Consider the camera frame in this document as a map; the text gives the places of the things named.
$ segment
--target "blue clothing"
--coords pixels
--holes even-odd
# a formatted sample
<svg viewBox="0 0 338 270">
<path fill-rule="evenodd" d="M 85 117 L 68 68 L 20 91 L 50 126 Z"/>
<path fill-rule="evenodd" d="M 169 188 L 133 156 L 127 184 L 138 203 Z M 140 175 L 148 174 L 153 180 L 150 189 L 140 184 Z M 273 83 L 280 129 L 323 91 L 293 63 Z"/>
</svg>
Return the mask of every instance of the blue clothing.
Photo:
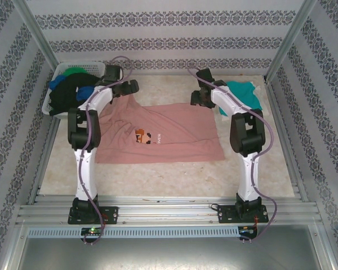
<svg viewBox="0 0 338 270">
<path fill-rule="evenodd" d="M 83 86 L 78 89 L 77 101 L 87 100 L 94 92 L 94 86 Z"/>
<path fill-rule="evenodd" d="M 57 87 L 57 85 L 62 82 L 63 80 L 66 79 L 66 76 L 65 75 L 58 75 L 56 76 L 56 78 L 54 80 L 52 80 L 51 82 L 49 82 L 49 88 L 51 90 L 55 90 L 55 88 Z"/>
</svg>

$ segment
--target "white floor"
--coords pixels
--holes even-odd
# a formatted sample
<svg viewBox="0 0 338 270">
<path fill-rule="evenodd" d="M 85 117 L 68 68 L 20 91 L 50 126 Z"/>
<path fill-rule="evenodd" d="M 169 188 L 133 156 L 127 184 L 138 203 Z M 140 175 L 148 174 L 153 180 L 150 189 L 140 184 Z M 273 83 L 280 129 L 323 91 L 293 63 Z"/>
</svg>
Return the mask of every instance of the white floor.
<svg viewBox="0 0 338 270">
<path fill-rule="evenodd" d="M 274 119 L 262 76 L 214 76 L 224 81 L 253 82 L 263 107 L 264 118 L 273 127 L 273 148 L 259 161 L 259 188 L 269 196 L 293 197 Z M 135 94 L 143 106 L 190 102 L 198 90 L 192 76 L 132 76 L 139 83 Z M 239 186 L 239 157 L 229 143 L 230 118 L 214 109 L 217 132 L 226 159 L 198 163 L 96 164 L 99 195 L 113 196 L 235 196 Z M 67 121 L 62 120 L 55 138 L 46 174 L 40 189 L 45 195 L 74 195 L 77 188 L 76 162 L 67 139 Z M 266 147 L 269 142 L 266 132 Z"/>
</svg>

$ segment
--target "white laundry basket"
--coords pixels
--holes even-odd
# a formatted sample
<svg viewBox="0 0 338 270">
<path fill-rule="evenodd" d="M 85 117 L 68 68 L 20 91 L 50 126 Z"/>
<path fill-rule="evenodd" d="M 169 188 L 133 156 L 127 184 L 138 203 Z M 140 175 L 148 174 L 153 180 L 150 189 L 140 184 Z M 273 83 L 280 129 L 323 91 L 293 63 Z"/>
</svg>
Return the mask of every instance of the white laundry basket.
<svg viewBox="0 0 338 270">
<path fill-rule="evenodd" d="M 56 76 L 64 73 L 64 71 L 68 68 L 72 67 L 80 67 L 84 68 L 89 74 L 95 75 L 97 77 L 102 77 L 105 73 L 105 64 L 102 62 L 93 62 L 93 61 L 81 61 L 81 62 L 64 62 L 58 64 L 54 75 L 52 76 L 52 80 L 56 78 Z M 42 112 L 46 115 L 49 115 L 49 112 L 51 111 L 50 103 L 50 96 L 51 89 L 48 88 L 43 106 L 41 108 Z M 61 114 L 54 115 L 55 117 L 59 119 L 66 119 L 68 117 L 67 112 L 62 112 Z"/>
</svg>

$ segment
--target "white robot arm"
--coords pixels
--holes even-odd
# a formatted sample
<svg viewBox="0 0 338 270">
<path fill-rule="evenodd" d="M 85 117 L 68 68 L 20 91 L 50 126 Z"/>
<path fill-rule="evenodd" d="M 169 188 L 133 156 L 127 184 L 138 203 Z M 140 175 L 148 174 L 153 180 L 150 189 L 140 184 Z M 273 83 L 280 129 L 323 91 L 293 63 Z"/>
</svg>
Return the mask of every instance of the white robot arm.
<svg viewBox="0 0 338 270">
<path fill-rule="evenodd" d="M 94 88 L 94 92 L 92 95 L 95 94 L 95 92 L 98 92 L 100 89 L 102 89 L 103 86 L 96 86 Z M 99 92 L 94 99 L 89 104 L 89 110 L 94 110 L 97 112 L 97 115 L 99 116 L 101 111 L 104 109 L 104 107 L 113 100 L 113 90 L 111 88 L 107 88 Z M 87 105 L 87 101 L 79 106 L 79 110 L 85 112 Z M 96 147 L 94 147 L 91 151 L 85 150 L 84 151 L 84 159 L 82 162 L 81 167 L 81 173 L 82 173 L 82 179 L 85 183 L 85 188 L 88 191 L 91 198 L 95 198 L 97 195 L 96 190 L 96 183 L 95 183 L 95 155 L 96 155 Z M 74 149 L 75 158 L 77 161 L 77 193 L 75 195 L 76 198 L 79 200 L 87 201 L 87 195 L 83 190 L 83 186 L 80 183 L 79 179 L 79 161 L 80 161 L 80 155 L 82 150 L 81 149 Z"/>
<path fill-rule="evenodd" d="M 214 104 L 218 105 L 227 114 L 227 116 L 232 116 L 237 113 L 245 114 L 246 111 L 242 109 L 243 107 L 246 107 L 249 110 L 251 109 L 233 95 L 233 98 L 235 98 L 242 107 L 235 104 L 234 101 L 225 94 L 230 92 L 228 86 L 220 86 L 220 88 L 223 91 L 219 91 L 218 89 L 213 89 L 211 91 L 211 100 Z M 257 154 L 257 152 L 250 153 L 247 156 L 239 154 L 239 157 L 241 158 L 241 181 L 239 183 L 238 195 L 243 201 L 253 201 L 259 196 L 252 186 L 250 176 L 251 160 Z M 254 184 L 256 187 L 258 187 L 258 162 L 259 158 L 257 158 L 254 163 Z"/>
</svg>

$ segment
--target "patterned wallpaper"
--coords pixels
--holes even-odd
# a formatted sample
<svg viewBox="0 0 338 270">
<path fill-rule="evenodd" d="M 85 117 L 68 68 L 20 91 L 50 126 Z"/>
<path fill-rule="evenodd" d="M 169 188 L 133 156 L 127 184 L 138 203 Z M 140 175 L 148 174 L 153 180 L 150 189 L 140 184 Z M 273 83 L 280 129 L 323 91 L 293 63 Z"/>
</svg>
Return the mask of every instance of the patterned wallpaper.
<svg viewBox="0 0 338 270">
<path fill-rule="evenodd" d="M 0 0 L 0 257 L 41 160 L 51 122 L 41 106 L 51 76 L 12 2 Z"/>
<path fill-rule="evenodd" d="M 272 87 L 338 261 L 338 0 L 317 2 Z"/>
<path fill-rule="evenodd" d="M 59 61 L 125 55 L 134 60 L 135 74 L 186 74 L 187 67 L 209 65 L 215 74 L 264 75 L 302 2 L 29 0 L 28 5 Z"/>
</svg>

